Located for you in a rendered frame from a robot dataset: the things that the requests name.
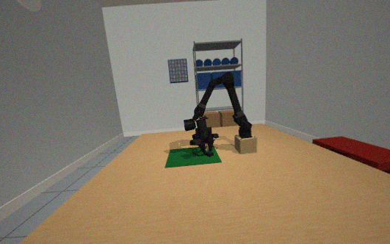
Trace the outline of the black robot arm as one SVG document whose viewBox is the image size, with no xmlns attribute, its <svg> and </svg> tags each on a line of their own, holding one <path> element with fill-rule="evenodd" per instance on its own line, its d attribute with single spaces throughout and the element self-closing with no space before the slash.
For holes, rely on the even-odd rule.
<svg viewBox="0 0 390 244">
<path fill-rule="evenodd" d="M 232 115 L 234 121 L 239 124 L 239 126 L 241 126 L 239 128 L 239 136 L 242 139 L 253 137 L 251 132 L 253 124 L 248 121 L 246 115 L 240 107 L 239 99 L 234 88 L 234 75 L 231 72 L 226 72 L 222 76 L 217 77 L 216 79 L 212 79 L 209 82 L 206 92 L 201 99 L 201 102 L 194 110 L 194 116 L 192 117 L 192 119 L 184 120 L 185 131 L 195 129 L 195 121 L 198 129 L 206 127 L 206 119 L 208 118 L 205 115 L 204 117 L 202 117 L 206 109 L 206 104 L 210 98 L 210 95 L 212 94 L 215 85 L 219 85 L 221 83 L 223 83 L 225 88 L 227 89 L 232 106 L 234 108 L 234 115 Z M 200 120 L 197 120 L 198 118 Z"/>
</svg>

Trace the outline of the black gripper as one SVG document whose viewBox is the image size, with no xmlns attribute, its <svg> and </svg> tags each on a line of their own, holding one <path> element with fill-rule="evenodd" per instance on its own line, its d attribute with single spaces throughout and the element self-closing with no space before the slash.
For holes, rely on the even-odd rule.
<svg viewBox="0 0 390 244">
<path fill-rule="evenodd" d="M 209 134 L 208 130 L 209 129 L 207 129 L 207 127 L 198 129 L 197 132 L 199 134 L 199 138 L 191 140 L 189 142 L 191 146 L 198 145 L 204 154 L 206 154 L 206 149 L 205 149 L 205 143 L 203 143 L 203 141 L 206 141 L 208 143 L 209 151 L 212 151 L 212 146 L 215 141 L 213 138 L 216 139 L 219 137 L 218 134 Z"/>
</svg>

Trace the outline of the green circuit board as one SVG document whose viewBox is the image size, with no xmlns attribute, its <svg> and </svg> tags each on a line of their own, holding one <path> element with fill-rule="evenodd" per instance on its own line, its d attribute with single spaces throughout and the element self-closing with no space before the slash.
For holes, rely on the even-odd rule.
<svg viewBox="0 0 390 244">
<path fill-rule="evenodd" d="M 192 152 L 192 150 L 195 154 Z M 212 146 L 212 152 L 214 153 L 214 156 L 208 157 L 203 154 L 200 147 L 170 149 L 165 168 L 205 165 L 222 162 L 214 146 Z"/>
</svg>

